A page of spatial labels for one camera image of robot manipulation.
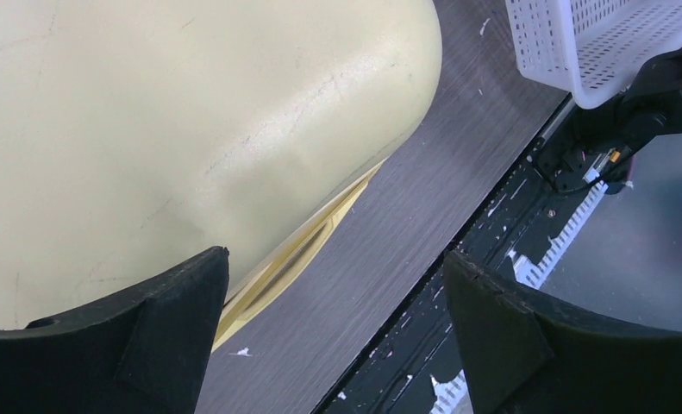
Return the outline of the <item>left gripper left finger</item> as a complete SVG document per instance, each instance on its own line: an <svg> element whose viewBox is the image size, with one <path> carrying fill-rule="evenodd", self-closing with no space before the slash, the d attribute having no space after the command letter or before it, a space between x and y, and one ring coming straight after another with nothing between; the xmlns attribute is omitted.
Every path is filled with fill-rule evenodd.
<svg viewBox="0 0 682 414"><path fill-rule="evenodd" d="M228 258L208 248L104 298L0 330L0 413L192 413Z"/></svg>

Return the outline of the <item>white perforated plastic basket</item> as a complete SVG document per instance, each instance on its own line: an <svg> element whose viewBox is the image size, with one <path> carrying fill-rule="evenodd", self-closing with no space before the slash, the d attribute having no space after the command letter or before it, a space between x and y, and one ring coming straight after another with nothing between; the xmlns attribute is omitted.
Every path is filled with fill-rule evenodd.
<svg viewBox="0 0 682 414"><path fill-rule="evenodd" d="M518 71L597 108L682 47L681 1L508 1Z"/></svg>

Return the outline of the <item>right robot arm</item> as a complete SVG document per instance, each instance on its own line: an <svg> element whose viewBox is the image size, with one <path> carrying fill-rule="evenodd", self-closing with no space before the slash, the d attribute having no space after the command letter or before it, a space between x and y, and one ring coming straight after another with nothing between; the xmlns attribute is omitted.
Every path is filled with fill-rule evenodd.
<svg viewBox="0 0 682 414"><path fill-rule="evenodd" d="M655 137L682 134L682 47L647 60L631 85L595 109L576 108L535 159L561 195L629 181L635 154Z"/></svg>

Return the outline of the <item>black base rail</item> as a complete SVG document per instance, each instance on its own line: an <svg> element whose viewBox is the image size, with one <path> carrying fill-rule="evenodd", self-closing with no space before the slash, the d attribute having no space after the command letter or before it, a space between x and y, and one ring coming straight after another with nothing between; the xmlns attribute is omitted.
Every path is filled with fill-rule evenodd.
<svg viewBox="0 0 682 414"><path fill-rule="evenodd" d="M579 162L575 192L542 171L578 107L565 101L316 406L319 413L468 413L457 341L473 339L462 315L482 323L498 307L483 299L491 276L538 289L602 199L592 157Z"/></svg>

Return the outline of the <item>yellow hard-shell suitcase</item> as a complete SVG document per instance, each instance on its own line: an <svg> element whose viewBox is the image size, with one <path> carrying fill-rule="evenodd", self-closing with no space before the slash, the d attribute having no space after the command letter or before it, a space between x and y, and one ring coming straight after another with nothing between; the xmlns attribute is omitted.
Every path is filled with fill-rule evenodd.
<svg viewBox="0 0 682 414"><path fill-rule="evenodd" d="M417 129L430 1L0 1L0 329L230 252L218 342Z"/></svg>

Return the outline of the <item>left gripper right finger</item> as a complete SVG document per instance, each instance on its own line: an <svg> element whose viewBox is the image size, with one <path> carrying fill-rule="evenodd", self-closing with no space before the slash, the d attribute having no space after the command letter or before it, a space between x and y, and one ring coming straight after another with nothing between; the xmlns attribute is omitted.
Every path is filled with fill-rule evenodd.
<svg viewBox="0 0 682 414"><path fill-rule="evenodd" d="M682 413L682 332L597 314L452 252L443 283L477 413Z"/></svg>

